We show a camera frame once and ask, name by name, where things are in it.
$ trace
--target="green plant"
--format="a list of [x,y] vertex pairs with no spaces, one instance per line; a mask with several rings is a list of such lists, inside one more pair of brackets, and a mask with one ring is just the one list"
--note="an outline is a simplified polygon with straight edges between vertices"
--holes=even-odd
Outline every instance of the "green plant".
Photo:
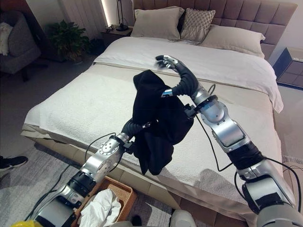
[[85,28],[79,28],[74,22],[54,23],[48,26],[49,39],[55,45],[58,53],[68,60],[76,61],[82,51],[89,51],[90,42],[87,36],[82,35]]

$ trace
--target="yellow object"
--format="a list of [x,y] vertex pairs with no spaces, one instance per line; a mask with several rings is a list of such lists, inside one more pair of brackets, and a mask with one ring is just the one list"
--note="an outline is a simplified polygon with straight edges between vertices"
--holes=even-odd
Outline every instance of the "yellow object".
[[33,220],[28,221],[18,221],[13,224],[11,227],[42,227],[38,222]]

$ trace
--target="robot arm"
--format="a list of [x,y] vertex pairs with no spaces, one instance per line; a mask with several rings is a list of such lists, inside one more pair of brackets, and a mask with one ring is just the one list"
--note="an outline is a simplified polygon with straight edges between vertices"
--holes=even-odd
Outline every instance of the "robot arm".
[[134,124],[130,119],[117,136],[111,136],[99,150],[89,157],[79,172],[57,190],[31,219],[44,227],[69,227],[75,220],[74,209],[81,206],[93,187],[115,167],[124,152],[131,146],[129,140],[146,125]]
[[253,212],[259,214],[258,227],[303,226],[303,217],[297,212],[294,195],[272,163],[251,142],[246,132],[232,120],[226,106],[211,96],[194,74],[178,59],[168,55],[157,56],[162,67],[178,72],[180,83],[165,90],[162,97],[188,95],[195,106],[187,106],[188,117],[197,113],[211,129],[220,147],[237,168],[245,200]]

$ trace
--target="pillow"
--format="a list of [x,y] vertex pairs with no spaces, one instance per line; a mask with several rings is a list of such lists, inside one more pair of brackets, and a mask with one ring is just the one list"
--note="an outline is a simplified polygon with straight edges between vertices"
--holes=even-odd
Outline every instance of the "pillow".
[[184,9],[167,7],[163,9],[135,10],[136,22],[131,36],[156,37],[170,40],[180,39],[177,25]]
[[208,33],[209,26],[215,13],[215,10],[199,11],[187,8],[181,32],[181,39],[202,42]]
[[200,46],[238,51],[264,58],[261,40],[265,40],[265,37],[259,32],[238,27],[211,26]]
[[9,34],[13,27],[9,24],[0,23],[0,53],[7,56],[9,53]]

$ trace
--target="chair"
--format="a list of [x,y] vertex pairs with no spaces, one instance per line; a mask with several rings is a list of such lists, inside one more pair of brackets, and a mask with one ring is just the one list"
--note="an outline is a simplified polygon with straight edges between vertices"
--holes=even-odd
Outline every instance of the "chair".
[[0,70],[9,74],[21,71],[23,81],[27,81],[26,66],[36,60],[41,55],[41,51],[34,42],[21,12],[1,12],[0,21],[13,27],[8,39],[9,54],[0,55]]

